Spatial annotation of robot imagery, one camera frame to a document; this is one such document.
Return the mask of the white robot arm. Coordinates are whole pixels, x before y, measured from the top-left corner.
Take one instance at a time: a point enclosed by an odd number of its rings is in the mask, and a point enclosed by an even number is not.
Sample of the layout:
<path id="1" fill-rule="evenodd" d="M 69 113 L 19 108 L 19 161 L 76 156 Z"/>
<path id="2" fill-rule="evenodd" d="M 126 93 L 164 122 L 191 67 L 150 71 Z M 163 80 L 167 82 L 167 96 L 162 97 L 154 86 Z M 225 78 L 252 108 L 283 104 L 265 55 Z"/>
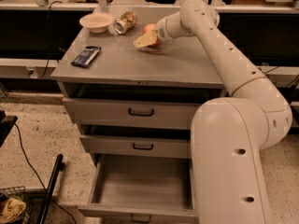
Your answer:
<path id="1" fill-rule="evenodd" d="M 202 0 L 187 0 L 134 45 L 143 48 L 195 36 L 228 92 L 201 105 L 192 119 L 199 224 L 273 224 L 260 151 L 286 136 L 292 111 L 276 86 L 217 24 L 217 13 Z"/>

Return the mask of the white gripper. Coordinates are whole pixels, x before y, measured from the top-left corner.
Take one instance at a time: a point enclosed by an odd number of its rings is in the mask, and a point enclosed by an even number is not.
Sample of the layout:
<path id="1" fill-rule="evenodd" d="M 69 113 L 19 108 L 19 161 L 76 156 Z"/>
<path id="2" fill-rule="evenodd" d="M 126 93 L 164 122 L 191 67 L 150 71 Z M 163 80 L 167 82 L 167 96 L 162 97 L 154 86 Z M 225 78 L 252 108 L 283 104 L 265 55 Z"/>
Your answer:
<path id="1" fill-rule="evenodd" d="M 158 44 L 159 40 L 161 40 L 162 42 L 168 42 L 173 40 L 173 36 L 171 36 L 170 32 L 168 31 L 169 20 L 169 16 L 160 19 L 156 23 L 156 33 L 153 31 L 144 33 L 142 36 L 140 36 L 138 39 L 134 41 L 134 47 L 137 49 L 141 49 L 148 46 L 155 46 Z"/>

